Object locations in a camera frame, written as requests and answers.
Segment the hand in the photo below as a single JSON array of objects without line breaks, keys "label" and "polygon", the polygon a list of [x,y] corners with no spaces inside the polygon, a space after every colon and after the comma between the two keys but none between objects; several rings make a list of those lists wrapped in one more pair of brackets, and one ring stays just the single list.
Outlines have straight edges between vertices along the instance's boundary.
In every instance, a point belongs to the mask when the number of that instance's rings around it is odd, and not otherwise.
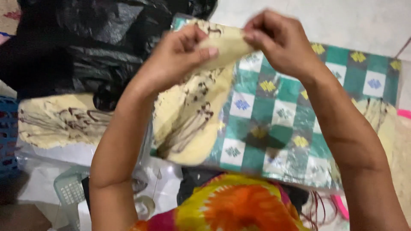
[{"label": "hand", "polygon": [[271,66],[281,73],[302,81],[324,66],[297,19],[265,10],[251,19],[244,31],[245,41],[262,50]]},{"label": "hand", "polygon": [[217,48],[196,47],[206,38],[208,35],[197,25],[188,25],[179,31],[166,33],[140,68],[138,78],[153,93],[181,83],[195,68],[218,56]]}]

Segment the blue plastic basket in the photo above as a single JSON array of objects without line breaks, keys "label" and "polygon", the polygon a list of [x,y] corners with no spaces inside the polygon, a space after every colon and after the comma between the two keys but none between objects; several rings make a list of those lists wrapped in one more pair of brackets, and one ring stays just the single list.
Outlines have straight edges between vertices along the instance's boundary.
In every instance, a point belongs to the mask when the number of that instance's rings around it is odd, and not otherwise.
[{"label": "blue plastic basket", "polygon": [[0,96],[0,180],[20,173],[14,156],[18,137],[18,101]]}]

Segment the black cloth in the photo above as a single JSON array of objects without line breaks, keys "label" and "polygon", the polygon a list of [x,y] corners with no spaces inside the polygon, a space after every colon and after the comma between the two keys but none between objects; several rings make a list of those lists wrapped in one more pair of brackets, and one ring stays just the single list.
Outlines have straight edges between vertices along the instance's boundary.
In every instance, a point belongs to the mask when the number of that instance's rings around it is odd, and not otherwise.
[{"label": "black cloth", "polygon": [[[214,177],[224,173],[216,170],[203,169],[201,167],[182,167],[181,170],[183,179],[177,193],[178,205],[181,205],[193,194],[195,187],[200,187]],[[301,214],[302,206],[308,201],[309,192],[290,185],[280,185],[287,193],[298,214]]]},{"label": "black cloth", "polygon": [[0,78],[19,99],[94,93],[114,110],[176,13],[206,19],[216,0],[19,0],[16,36],[0,46]]}]

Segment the green and white checkered cloth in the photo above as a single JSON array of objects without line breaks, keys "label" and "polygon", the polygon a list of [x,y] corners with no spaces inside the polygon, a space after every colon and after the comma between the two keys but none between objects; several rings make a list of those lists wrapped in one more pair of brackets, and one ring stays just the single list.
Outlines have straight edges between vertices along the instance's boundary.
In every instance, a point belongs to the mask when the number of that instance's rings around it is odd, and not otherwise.
[{"label": "green and white checkered cloth", "polygon": [[[182,21],[174,21],[177,28]],[[324,44],[312,48],[353,100],[383,98],[395,105],[400,61]],[[262,52],[241,59],[235,75],[219,115],[217,140],[203,165],[342,190],[301,82],[274,70]]]}]

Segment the orange and yellow cloth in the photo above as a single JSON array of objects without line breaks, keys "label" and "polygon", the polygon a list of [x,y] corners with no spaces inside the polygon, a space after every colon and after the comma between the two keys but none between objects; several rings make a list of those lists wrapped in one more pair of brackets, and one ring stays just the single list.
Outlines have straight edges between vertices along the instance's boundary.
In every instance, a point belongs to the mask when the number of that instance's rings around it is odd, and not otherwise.
[{"label": "orange and yellow cloth", "polygon": [[130,231],[308,231],[276,183],[223,174],[177,208],[138,221]]}]

